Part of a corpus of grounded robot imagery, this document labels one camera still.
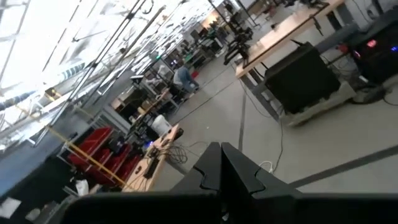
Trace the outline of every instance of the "concrete floor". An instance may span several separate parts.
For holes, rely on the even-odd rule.
[[[292,11],[280,10],[273,18],[279,22]],[[254,41],[269,32],[269,24],[262,18],[262,24],[255,29]],[[333,29],[326,19],[320,20],[325,36]],[[315,29],[309,29],[296,39],[316,44],[322,37]],[[295,48],[287,44],[283,49],[264,61],[272,65]],[[333,58],[338,52],[331,50],[325,54]],[[206,149],[206,142],[230,142],[238,148],[239,129],[241,127],[242,107],[245,106],[244,135],[242,153],[255,163],[272,161],[274,164],[281,150],[280,124],[268,116],[267,112],[249,94],[255,106],[243,92],[239,80],[235,79],[232,66],[223,65],[223,57],[217,58],[200,70],[197,81],[202,89],[184,103],[170,119],[172,124],[179,123],[184,135],[177,141],[187,147],[188,161],[182,166],[189,170]],[[398,103],[398,90],[388,97]],[[398,108],[380,101],[371,105],[345,104],[303,126],[283,127],[283,154],[274,175],[286,183],[336,167],[345,162],[382,151],[398,145]],[[304,185],[303,192],[398,192],[398,156],[391,156],[351,169],[347,172]],[[166,164],[154,190],[172,188],[183,175]]]

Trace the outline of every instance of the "person sitting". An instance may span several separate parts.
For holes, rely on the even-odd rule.
[[[199,89],[199,83],[191,77],[189,70],[185,66],[181,66],[175,71],[173,83],[182,86],[189,93],[194,93]]]

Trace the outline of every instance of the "workbench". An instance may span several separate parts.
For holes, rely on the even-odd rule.
[[[268,32],[251,46],[248,51],[248,60],[241,62],[236,67],[236,78],[242,80],[245,86],[276,121],[279,120],[279,115],[276,112],[277,109],[275,109],[278,105],[271,104],[275,97],[272,96],[270,91],[254,91],[264,80],[255,71],[255,68],[296,36],[314,26],[317,19],[326,16],[335,30],[339,30],[343,26],[353,22],[353,17],[345,5],[345,0],[326,0],[324,2],[327,2],[329,5],[322,10],[300,6],[300,9],[297,9],[291,16],[277,24],[274,30]],[[334,10],[339,13],[344,23],[343,25],[337,20],[333,12]]]
[[[146,192],[150,190],[167,158],[167,153],[169,152],[169,148],[177,135],[178,129],[179,125],[176,124],[169,131],[169,133],[166,134],[163,140],[160,137],[156,141],[154,141],[152,145],[148,147],[145,156],[141,159],[141,161],[138,162],[136,168],[132,171],[130,177],[127,178],[126,183],[127,185],[131,186],[131,188],[125,186],[123,187],[122,192],[135,192],[135,191]],[[167,141],[167,139],[169,139],[168,140],[169,142],[166,145],[162,146],[162,142]],[[150,161],[152,160],[149,155],[151,154],[151,150],[153,149],[153,147],[156,147],[160,151],[159,156],[157,157],[159,159],[159,163],[156,167],[153,176],[150,179],[147,179],[143,175],[145,170],[148,168]]]

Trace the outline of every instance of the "ceiling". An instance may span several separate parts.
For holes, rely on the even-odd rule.
[[[0,135],[26,119],[27,115],[21,112],[21,108],[30,113],[43,113],[41,110],[47,105],[38,104],[42,102],[44,90],[59,86],[65,93],[72,91],[76,87],[73,84],[77,81],[71,83],[67,80],[82,76],[86,66],[104,49],[137,1],[144,2],[0,0],[0,103],[29,92],[28,97],[20,99],[17,106],[0,111]],[[118,61],[119,50],[137,39],[165,2],[145,1],[141,10],[104,54],[104,59],[92,74],[94,81],[96,75]],[[222,0],[213,1],[215,5],[221,2]],[[133,63],[134,69],[147,64],[151,52],[161,53],[165,50],[165,44],[181,39],[184,30],[189,30],[204,20],[213,10],[206,0],[188,0],[183,4],[181,0],[168,0],[164,7],[160,16],[154,19],[128,53],[138,52],[141,57],[141,60],[137,60],[139,63]],[[78,70],[76,65],[82,65],[81,69]],[[30,130],[29,136],[20,131],[22,134],[17,138],[23,141],[37,131]],[[0,151],[11,144],[1,141],[3,139],[0,139]]]

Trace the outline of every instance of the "metal table frame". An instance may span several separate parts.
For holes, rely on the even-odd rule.
[[[336,15],[333,11],[329,12],[326,17],[329,20],[330,24],[335,30],[340,30],[343,28],[343,26],[347,26],[348,24],[351,24],[354,19],[348,10],[347,6],[345,3],[340,4],[336,9],[335,9],[338,14],[340,15],[343,25],[340,24],[338,19],[336,18]],[[276,120],[279,120],[279,115],[277,112],[277,109],[274,109],[272,106],[272,102],[275,100],[275,97],[272,95],[272,93],[263,85],[259,86],[261,82],[263,82],[263,78],[256,72],[255,68],[251,69],[248,74],[243,75],[240,77],[240,80],[245,84],[246,88],[251,91],[251,93],[257,98],[257,100],[260,102],[260,104],[267,110],[267,112]]]

